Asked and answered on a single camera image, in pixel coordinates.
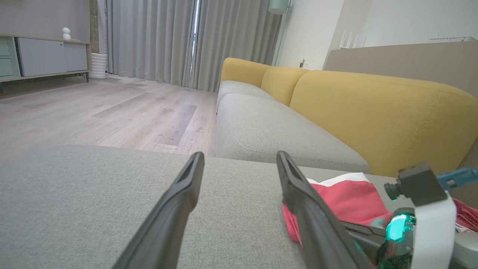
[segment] lamp shade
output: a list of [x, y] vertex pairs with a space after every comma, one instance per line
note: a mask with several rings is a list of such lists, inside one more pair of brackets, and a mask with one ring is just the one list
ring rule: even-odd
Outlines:
[[284, 15], [287, 12], [289, 0], [269, 0], [268, 11], [273, 14]]

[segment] gray fabric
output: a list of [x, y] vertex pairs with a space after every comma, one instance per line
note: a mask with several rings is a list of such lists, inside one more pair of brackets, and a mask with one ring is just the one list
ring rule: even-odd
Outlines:
[[267, 12], [269, 0], [201, 0], [200, 5], [188, 87], [217, 91], [227, 57], [272, 63], [281, 16]]
[[185, 86], [194, 5], [194, 0], [119, 0], [107, 5], [112, 16], [109, 47], [119, 50], [109, 60], [109, 66], [118, 62], [114, 73]]
[[352, 148], [276, 101], [228, 94], [219, 104], [216, 122], [217, 157], [275, 163], [277, 151], [285, 150], [300, 166], [370, 171]]
[[266, 93], [257, 86], [239, 81], [226, 80], [221, 82], [221, 85], [219, 86], [219, 91], [217, 93], [216, 112], [219, 108], [219, 103], [221, 102], [221, 99], [224, 97], [224, 95], [229, 93], [240, 93], [262, 97], [269, 100], [275, 100], [274, 97], [272, 97], [270, 94]]
[[[188, 156], [60, 146], [0, 166], [0, 268], [111, 268]], [[323, 181], [343, 174], [301, 168]], [[367, 176], [389, 210], [393, 179]], [[206, 157], [178, 268], [305, 268], [275, 164]]]

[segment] white stripe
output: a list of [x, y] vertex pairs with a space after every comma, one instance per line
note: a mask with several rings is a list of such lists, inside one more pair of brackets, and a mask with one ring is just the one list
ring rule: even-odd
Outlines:
[[318, 184], [318, 185], [322, 185], [322, 186], [325, 186], [325, 187], [330, 187], [330, 186], [333, 186], [333, 185], [335, 185], [339, 182], [343, 182], [343, 181], [346, 181], [346, 180], [370, 182], [367, 179], [367, 177], [365, 177], [365, 175], [363, 173], [348, 173], [348, 174], [340, 175], [340, 176], [335, 177], [333, 179], [328, 179], [328, 180], [325, 180], [325, 181], [322, 181], [322, 182], [317, 182], [313, 179], [307, 179], [307, 181], [309, 181], [310, 184]]

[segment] white vase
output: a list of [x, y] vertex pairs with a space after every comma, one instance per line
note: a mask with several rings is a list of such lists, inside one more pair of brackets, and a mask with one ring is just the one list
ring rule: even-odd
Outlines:
[[106, 54], [91, 53], [91, 72], [89, 78], [106, 79]]

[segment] white figurine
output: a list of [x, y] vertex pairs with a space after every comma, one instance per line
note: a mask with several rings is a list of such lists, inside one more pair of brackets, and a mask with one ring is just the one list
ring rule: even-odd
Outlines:
[[63, 39], [71, 39], [70, 33], [70, 29], [63, 27]]

